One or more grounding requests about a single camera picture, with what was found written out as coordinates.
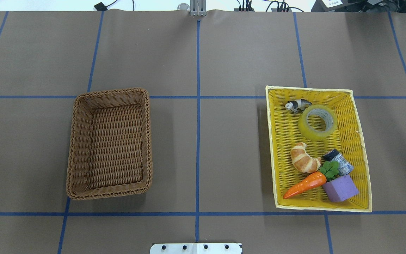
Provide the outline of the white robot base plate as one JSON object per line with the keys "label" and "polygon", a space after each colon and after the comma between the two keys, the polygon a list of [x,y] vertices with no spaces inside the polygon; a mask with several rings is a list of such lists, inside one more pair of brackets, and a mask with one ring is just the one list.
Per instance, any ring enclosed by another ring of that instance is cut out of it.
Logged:
{"label": "white robot base plate", "polygon": [[164,243],[153,244],[150,254],[243,254],[240,243]]}

